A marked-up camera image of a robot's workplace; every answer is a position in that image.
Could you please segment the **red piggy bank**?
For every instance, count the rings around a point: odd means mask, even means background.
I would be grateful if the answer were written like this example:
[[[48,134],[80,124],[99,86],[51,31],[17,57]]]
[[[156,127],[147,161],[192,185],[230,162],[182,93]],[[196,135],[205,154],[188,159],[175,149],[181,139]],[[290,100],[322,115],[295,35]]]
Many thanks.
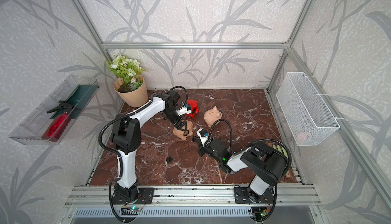
[[[188,116],[190,118],[193,118],[196,114],[199,113],[199,105],[198,105],[198,102],[196,100],[193,100],[193,99],[188,99],[187,101],[188,105],[190,106],[191,108],[191,113],[188,114]]]

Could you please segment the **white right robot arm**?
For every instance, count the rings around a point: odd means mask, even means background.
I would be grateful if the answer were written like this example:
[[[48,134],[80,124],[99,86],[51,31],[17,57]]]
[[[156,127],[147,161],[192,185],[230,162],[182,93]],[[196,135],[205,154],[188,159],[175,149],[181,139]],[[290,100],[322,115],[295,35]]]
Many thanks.
[[[215,126],[224,122],[229,127],[229,143],[227,148],[224,141],[213,136]],[[219,163],[219,168],[226,174],[235,174],[242,169],[250,169],[255,177],[247,191],[251,196],[264,195],[267,189],[277,188],[280,179],[288,173],[292,164],[292,154],[288,147],[275,139],[258,139],[233,152],[233,130],[225,119],[218,119],[210,130],[199,129],[192,138],[198,148],[198,154],[209,155]]]

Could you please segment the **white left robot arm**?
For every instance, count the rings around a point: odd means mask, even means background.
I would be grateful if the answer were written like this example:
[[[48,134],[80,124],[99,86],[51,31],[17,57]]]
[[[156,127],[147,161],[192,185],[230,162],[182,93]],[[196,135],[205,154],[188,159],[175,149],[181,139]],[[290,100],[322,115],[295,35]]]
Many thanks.
[[[98,136],[99,145],[117,155],[119,176],[114,182],[118,190],[131,191],[137,189],[135,174],[136,151],[141,145],[142,126],[158,113],[164,113],[175,129],[185,137],[192,134],[192,129],[183,115],[191,113],[188,105],[188,92],[183,86],[174,86],[166,93],[153,94],[151,99],[140,108],[127,113],[119,114],[114,120],[107,123]],[[113,126],[111,140],[115,149],[108,148],[102,142],[105,131]]]

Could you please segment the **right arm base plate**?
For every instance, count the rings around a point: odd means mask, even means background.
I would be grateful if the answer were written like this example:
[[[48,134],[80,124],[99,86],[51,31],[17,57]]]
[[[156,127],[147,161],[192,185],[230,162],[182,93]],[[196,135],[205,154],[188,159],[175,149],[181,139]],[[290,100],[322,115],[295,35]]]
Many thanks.
[[[249,187],[235,185],[234,196],[236,204],[274,204],[276,202],[276,194],[271,187],[268,187],[263,194],[259,195]]]

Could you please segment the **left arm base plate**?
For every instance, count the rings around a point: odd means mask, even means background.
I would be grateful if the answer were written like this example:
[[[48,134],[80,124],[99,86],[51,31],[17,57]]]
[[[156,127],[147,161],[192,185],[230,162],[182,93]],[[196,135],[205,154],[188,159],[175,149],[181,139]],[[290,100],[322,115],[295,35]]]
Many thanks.
[[[119,189],[114,189],[112,203],[114,205],[124,205],[127,203],[150,205],[152,204],[154,190],[155,189],[152,187],[142,187],[137,189],[125,189],[120,187]]]

